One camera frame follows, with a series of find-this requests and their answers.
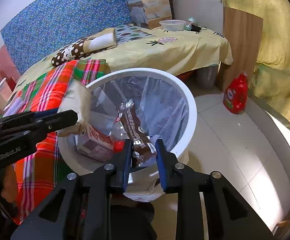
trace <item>pink wall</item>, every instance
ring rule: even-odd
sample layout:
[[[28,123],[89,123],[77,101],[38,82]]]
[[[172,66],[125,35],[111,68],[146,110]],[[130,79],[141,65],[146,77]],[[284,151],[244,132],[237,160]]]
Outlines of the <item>pink wall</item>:
[[[11,60],[8,50],[5,45],[0,48],[0,81],[3,78],[14,78],[15,81],[20,77],[20,74]]]

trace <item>red detergent bottle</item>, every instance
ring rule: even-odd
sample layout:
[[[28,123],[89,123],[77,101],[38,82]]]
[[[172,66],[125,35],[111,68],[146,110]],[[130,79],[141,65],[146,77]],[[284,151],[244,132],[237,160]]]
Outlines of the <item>red detergent bottle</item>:
[[[235,78],[224,93],[223,104],[229,112],[241,114],[244,112],[248,93],[247,75],[242,72]]]

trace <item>red plaid fabric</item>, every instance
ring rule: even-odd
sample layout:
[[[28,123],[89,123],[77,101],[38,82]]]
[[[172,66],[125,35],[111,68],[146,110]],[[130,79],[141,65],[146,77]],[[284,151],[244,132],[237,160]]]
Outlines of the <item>red plaid fabric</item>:
[[[73,60],[43,74],[18,92],[17,96],[25,102],[19,112],[59,107],[73,78],[87,85],[103,76],[105,68],[105,60]],[[17,224],[53,190],[58,180],[71,172],[61,158],[55,132],[37,144],[37,152],[18,161],[15,171],[18,182]]]

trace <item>clear plastic bowl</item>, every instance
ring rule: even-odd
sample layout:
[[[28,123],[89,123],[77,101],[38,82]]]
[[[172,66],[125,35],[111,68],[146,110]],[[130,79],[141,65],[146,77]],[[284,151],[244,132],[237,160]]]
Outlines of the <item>clear plastic bowl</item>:
[[[164,30],[177,32],[184,30],[186,22],[182,20],[166,20],[160,21],[159,24]]]

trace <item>blue patterned headboard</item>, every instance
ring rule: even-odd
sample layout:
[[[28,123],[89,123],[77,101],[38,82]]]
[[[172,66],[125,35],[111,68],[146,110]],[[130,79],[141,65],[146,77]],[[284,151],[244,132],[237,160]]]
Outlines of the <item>blue patterned headboard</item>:
[[[1,30],[17,69],[80,37],[131,22],[125,0],[35,0]]]

